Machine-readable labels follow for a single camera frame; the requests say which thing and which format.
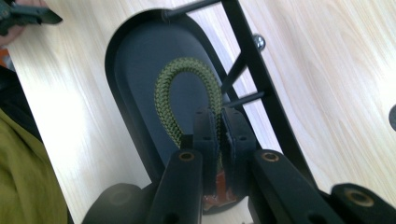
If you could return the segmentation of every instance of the green braided cord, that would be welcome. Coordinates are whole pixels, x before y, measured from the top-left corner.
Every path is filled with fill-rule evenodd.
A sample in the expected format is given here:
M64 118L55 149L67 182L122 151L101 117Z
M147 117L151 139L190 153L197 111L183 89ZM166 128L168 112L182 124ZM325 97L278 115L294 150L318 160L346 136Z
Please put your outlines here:
M204 82L209 98L209 108L214 111L216 116L216 128L219 139L220 111L222 104L219 83L212 70L206 64L194 58L177 58L173 60L165 66L157 79L154 104L163 127L177 147L180 147L180 137L183 135L183 132L177 124L171 109L170 88L173 79L182 72L194 73Z

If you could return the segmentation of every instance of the olive green fabric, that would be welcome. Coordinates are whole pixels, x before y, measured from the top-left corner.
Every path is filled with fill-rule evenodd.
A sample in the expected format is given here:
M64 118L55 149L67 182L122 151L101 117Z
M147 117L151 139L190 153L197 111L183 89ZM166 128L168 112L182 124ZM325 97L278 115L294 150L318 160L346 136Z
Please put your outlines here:
M0 223L67 223L44 145L0 109Z

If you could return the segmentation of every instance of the wood grain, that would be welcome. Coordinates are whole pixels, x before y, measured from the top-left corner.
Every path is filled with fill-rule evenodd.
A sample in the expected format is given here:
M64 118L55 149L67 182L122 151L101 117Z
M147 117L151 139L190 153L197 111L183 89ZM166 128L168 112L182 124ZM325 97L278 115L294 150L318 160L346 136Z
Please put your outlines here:
M111 36L127 18L190 1L61 1L49 7L58 26L28 27L9 46L73 219L80 223L107 187L149 183L106 82ZM324 191L351 182L396 205L394 1L241 0L262 57ZM203 27L224 67L239 48L221 6L191 16ZM235 84L255 91L248 73ZM261 103L246 105L264 148L280 150ZM204 223L246 223L246 205Z

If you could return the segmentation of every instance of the wooden table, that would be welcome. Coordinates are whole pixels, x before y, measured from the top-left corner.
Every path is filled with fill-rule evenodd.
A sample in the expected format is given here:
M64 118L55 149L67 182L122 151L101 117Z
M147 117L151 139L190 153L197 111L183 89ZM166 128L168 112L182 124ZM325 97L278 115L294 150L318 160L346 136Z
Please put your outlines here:
M106 46L127 18L190 1L48 0L64 18L29 27L9 46L73 219L124 182L145 187L139 159L106 82ZM396 3L241 0L279 98L324 191L352 182L396 205ZM220 6L191 13L228 70L238 54ZM248 75L235 85L254 91ZM264 148L280 150L261 103L246 106ZM246 207L204 223L251 222Z

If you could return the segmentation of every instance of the braided rope loop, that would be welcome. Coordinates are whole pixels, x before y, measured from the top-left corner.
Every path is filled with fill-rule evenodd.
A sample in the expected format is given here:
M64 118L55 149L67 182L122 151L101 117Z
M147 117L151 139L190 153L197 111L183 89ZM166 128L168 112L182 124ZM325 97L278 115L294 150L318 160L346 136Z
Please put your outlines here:
M213 110L216 116L218 138L222 103L219 83L212 70L206 64L194 58L177 58L166 65L161 71L155 85L154 104L163 127L177 147L180 147L180 137L183 135L183 132L172 112L170 88L174 78L183 72L191 72L204 82L209 98L209 108Z

